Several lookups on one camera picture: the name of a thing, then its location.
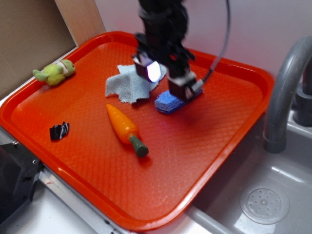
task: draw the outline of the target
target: white wall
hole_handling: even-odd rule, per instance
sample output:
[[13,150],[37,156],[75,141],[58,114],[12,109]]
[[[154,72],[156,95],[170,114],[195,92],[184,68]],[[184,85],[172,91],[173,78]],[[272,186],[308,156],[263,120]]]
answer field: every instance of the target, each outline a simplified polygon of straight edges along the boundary
[[[95,0],[107,31],[142,32],[138,0]],[[312,35],[312,0],[231,0],[232,28],[226,58],[276,77],[292,47]],[[184,46],[217,55],[226,27],[224,0],[185,0],[190,18]]]

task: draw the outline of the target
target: red plastic tray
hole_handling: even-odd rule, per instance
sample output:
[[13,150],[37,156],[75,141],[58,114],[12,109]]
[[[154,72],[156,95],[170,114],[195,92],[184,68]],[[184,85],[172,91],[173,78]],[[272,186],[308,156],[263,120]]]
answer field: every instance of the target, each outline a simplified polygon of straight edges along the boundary
[[[223,59],[192,103],[166,115],[154,101],[120,103],[105,97],[105,82],[130,65],[133,35],[99,35],[67,56],[76,73],[57,87],[33,80],[0,109],[0,125],[44,164],[120,226],[146,231],[175,219],[192,202],[268,105],[273,79],[258,68]],[[192,51],[191,69],[203,77],[214,56]],[[105,104],[124,112],[149,147],[138,158],[109,122]],[[51,141],[49,128],[70,123],[69,134]]]

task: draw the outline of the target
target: sink drain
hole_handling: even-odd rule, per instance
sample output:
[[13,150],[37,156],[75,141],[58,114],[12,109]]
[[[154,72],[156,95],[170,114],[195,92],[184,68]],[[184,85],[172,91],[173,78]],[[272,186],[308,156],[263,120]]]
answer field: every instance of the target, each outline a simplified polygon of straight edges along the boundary
[[244,214],[260,224],[274,224],[288,213],[289,201],[280,188],[268,184],[252,184],[240,197],[240,206]]

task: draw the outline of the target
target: gray faucet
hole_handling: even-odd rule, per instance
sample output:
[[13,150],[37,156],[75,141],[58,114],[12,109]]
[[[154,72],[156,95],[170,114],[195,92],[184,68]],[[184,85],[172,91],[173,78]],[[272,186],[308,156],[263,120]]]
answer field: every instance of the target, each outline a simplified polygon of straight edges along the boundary
[[294,96],[294,121],[312,126],[312,36],[295,43],[278,72],[263,132],[263,147],[268,152],[280,153],[286,147],[286,127]]

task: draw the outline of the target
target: gray sink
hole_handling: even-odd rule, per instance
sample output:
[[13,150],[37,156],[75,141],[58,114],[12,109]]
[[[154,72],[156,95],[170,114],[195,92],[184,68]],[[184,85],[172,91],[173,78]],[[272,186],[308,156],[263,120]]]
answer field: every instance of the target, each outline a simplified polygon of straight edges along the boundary
[[199,209],[220,233],[312,233],[312,130],[289,122],[286,150],[271,154],[262,147],[263,126],[262,117],[188,215]]

